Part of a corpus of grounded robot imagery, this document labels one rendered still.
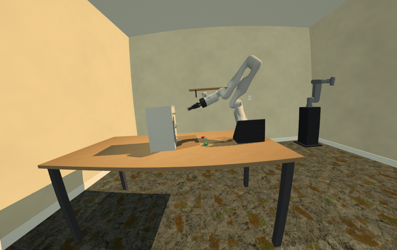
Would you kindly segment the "white chest of drawers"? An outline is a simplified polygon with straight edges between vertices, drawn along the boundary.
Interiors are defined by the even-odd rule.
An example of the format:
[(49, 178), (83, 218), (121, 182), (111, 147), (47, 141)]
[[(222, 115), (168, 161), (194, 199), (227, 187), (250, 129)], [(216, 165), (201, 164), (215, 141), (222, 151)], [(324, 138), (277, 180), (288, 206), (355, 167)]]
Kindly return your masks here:
[(171, 107), (145, 108), (150, 152), (175, 150)]

